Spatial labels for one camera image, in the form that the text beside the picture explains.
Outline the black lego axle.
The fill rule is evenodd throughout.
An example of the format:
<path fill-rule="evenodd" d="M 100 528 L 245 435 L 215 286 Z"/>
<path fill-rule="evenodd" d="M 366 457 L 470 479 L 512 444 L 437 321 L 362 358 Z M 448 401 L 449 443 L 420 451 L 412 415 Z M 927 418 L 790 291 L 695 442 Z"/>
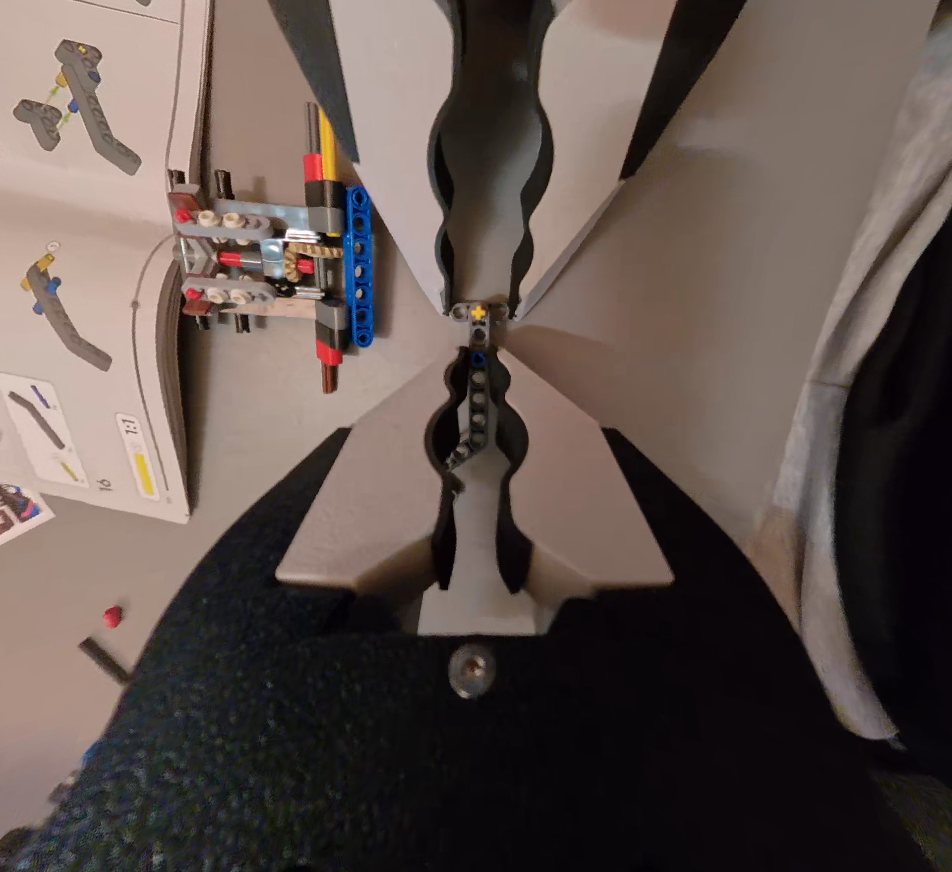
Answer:
<path fill-rule="evenodd" d="M 130 671 L 99 640 L 85 638 L 78 643 L 77 649 L 113 683 L 125 688 L 131 682 Z"/>

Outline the colourful printed card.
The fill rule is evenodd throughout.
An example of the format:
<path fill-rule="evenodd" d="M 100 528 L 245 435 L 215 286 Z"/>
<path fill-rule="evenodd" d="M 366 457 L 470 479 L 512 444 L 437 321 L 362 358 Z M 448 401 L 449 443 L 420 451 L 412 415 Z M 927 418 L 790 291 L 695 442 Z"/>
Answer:
<path fill-rule="evenodd" d="M 1 483 L 1 545 L 53 521 L 55 514 L 37 490 Z"/>

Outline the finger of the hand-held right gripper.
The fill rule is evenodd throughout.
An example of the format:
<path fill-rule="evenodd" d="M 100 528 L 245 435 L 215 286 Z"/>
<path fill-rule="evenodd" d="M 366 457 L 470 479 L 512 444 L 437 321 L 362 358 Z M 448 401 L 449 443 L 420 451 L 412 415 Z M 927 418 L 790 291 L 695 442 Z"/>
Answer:
<path fill-rule="evenodd" d="M 528 315 L 636 174 L 747 0 L 534 0 L 529 82 L 540 122 L 522 189 L 510 318 Z"/>
<path fill-rule="evenodd" d="M 268 3 L 423 293 L 450 303 L 441 130 L 461 62 L 460 0 Z"/>

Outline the lego instruction booklet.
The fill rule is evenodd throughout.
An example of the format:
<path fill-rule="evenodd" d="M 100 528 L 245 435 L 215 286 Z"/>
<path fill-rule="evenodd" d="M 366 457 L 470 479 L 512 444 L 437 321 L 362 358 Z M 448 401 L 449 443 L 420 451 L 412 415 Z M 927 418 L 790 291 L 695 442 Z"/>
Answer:
<path fill-rule="evenodd" d="M 2 483 L 186 523 L 168 200 L 211 0 L 1 0 Z"/>

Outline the lego gear assembly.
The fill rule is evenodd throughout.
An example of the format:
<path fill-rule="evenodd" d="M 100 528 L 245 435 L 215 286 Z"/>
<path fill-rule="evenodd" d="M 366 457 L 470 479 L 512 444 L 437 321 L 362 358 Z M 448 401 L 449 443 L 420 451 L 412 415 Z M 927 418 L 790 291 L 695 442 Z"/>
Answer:
<path fill-rule="evenodd" d="M 183 314 L 208 329 L 229 313 L 239 333 L 255 315 L 313 319 L 321 389 L 331 394 L 346 353 L 375 340 L 373 207 L 364 187 L 344 183 L 324 110 L 307 102 L 304 115 L 303 207 L 239 200 L 222 169 L 212 196 L 170 169 L 167 195 Z"/>

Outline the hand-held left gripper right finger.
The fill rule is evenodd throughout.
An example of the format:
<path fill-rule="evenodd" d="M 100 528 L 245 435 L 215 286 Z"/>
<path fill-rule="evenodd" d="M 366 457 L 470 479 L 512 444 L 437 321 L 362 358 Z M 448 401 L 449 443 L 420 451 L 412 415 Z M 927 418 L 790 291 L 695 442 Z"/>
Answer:
<path fill-rule="evenodd" d="M 508 461 L 497 564 L 512 593 L 662 587 L 673 572 L 601 426 L 502 350 L 497 444 Z"/>

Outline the grey lego beam piece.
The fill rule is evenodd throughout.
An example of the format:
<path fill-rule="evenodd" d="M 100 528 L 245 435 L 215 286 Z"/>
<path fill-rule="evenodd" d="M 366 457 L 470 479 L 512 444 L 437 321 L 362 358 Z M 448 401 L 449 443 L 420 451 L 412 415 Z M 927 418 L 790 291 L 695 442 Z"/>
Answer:
<path fill-rule="evenodd" d="M 496 409 L 490 370 L 496 338 L 505 328 L 508 309 L 503 303 L 470 300 L 454 304 L 449 314 L 468 329 L 468 421 L 461 427 L 457 446 L 446 460 L 448 469 L 454 471 L 484 451 L 494 435 Z"/>

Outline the black garment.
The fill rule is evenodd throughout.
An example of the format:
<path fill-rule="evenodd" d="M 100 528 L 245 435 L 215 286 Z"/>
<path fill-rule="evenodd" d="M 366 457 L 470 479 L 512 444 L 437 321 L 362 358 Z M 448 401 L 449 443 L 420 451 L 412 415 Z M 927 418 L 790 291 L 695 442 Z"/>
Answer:
<path fill-rule="evenodd" d="M 951 245 L 943 229 L 865 356 L 840 427 L 835 555 L 849 633 L 909 757 L 951 775 Z"/>

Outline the light grey cloth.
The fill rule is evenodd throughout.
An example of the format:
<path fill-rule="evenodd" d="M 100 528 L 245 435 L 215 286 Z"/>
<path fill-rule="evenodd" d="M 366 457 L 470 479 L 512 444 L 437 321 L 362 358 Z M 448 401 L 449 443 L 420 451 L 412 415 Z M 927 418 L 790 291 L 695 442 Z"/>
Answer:
<path fill-rule="evenodd" d="M 800 636 L 840 722 L 893 740 L 855 650 L 834 555 L 840 425 L 854 379 L 905 279 L 950 212 L 950 14 L 928 34 L 885 162 L 827 312 L 779 475 L 747 556 Z"/>

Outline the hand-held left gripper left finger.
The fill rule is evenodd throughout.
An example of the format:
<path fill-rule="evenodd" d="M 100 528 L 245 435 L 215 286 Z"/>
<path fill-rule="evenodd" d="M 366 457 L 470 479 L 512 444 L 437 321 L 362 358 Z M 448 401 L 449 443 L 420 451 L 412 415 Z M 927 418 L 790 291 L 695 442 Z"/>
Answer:
<path fill-rule="evenodd" d="M 353 593 L 447 588 L 460 487 L 447 462 L 465 399 L 466 352 L 454 348 L 351 426 L 277 580 Z"/>

